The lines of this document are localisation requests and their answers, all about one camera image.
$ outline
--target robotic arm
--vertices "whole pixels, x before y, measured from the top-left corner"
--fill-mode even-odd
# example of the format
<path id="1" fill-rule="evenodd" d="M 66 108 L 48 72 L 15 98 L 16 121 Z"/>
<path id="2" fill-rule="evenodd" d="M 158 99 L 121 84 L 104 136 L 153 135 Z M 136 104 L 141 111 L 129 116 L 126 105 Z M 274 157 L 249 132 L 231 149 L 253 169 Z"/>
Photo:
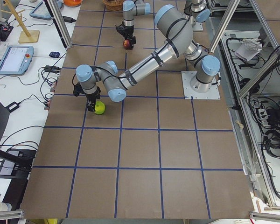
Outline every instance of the robotic arm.
<path id="1" fill-rule="evenodd" d="M 137 15 L 146 15 L 150 13 L 150 4 L 144 3 L 143 0 L 126 0 L 123 3 L 123 21 L 119 26 L 115 26 L 118 33 L 120 33 L 125 40 L 123 46 L 125 49 L 133 49 L 136 43 L 134 32 L 134 17 Z"/>
<path id="2" fill-rule="evenodd" d="M 205 22 L 210 16 L 210 10 L 206 8 L 206 0 L 186 0 L 183 13 L 186 19 L 190 17 L 192 26 L 196 22 Z"/>
<path id="3" fill-rule="evenodd" d="M 211 84 L 213 76 L 218 73 L 220 62 L 207 55 L 201 46 L 193 41 L 193 29 L 189 19 L 185 19 L 174 6 L 166 5 L 155 15 L 154 22 L 166 37 L 164 45 L 121 75 L 116 76 L 117 68 L 113 61 L 104 62 L 99 66 L 83 64 L 77 67 L 76 76 L 79 83 L 75 85 L 74 95 L 86 95 L 89 111 L 95 111 L 95 101 L 99 98 L 100 89 L 96 82 L 102 81 L 111 100 L 120 102 L 126 97 L 126 90 L 183 53 L 197 69 L 195 84 L 199 87 L 196 89 L 202 91 L 205 85 Z"/>

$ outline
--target woven basket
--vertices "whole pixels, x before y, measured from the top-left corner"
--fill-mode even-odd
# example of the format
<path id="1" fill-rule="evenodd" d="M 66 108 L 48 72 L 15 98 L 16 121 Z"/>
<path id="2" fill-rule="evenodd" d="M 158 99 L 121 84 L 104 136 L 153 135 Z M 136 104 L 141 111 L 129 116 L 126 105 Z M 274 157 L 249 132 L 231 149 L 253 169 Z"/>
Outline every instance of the woven basket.
<path id="1" fill-rule="evenodd" d="M 110 11 L 122 10 L 124 0 L 103 0 L 104 5 Z"/>

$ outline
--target screen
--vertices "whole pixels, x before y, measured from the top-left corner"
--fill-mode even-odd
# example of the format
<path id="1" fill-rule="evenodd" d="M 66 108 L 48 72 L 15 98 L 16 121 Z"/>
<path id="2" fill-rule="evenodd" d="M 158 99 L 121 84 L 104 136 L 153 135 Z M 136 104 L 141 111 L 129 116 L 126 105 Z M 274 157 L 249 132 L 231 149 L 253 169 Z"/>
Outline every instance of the screen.
<path id="1" fill-rule="evenodd" d="M 42 4 L 34 11 L 34 14 L 48 16 L 48 15 L 49 15 L 49 12 L 48 12 L 48 9 L 47 9 L 46 5 L 42 3 Z"/>
<path id="2" fill-rule="evenodd" d="M 28 49 L 18 47 L 10 48 L 0 71 L 19 71 Z"/>

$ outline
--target orange bowl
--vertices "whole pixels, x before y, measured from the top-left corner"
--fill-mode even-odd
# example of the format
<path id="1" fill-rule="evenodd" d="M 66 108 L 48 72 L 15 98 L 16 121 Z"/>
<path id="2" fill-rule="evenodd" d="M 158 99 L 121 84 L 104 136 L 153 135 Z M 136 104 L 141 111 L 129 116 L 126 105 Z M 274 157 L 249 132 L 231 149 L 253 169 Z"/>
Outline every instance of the orange bowl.
<path id="1" fill-rule="evenodd" d="M 68 7 L 76 7 L 81 4 L 82 0 L 63 0 L 63 2 Z"/>

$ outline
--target metal mounting plate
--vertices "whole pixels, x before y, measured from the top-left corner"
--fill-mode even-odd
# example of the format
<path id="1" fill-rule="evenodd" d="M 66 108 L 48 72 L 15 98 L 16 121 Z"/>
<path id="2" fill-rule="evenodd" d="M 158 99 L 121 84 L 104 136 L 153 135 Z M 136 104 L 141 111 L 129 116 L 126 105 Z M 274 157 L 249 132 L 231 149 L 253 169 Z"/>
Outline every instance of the metal mounting plate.
<path id="1" fill-rule="evenodd" d="M 190 81 L 196 73 L 196 71 L 182 71 L 182 85 L 185 99 L 221 99 L 217 85 L 212 85 L 206 93 L 199 93 L 191 88 Z"/>
<path id="2" fill-rule="evenodd" d="M 202 23 L 196 22 L 195 25 L 193 26 L 193 31 L 194 32 L 203 32 Z"/>

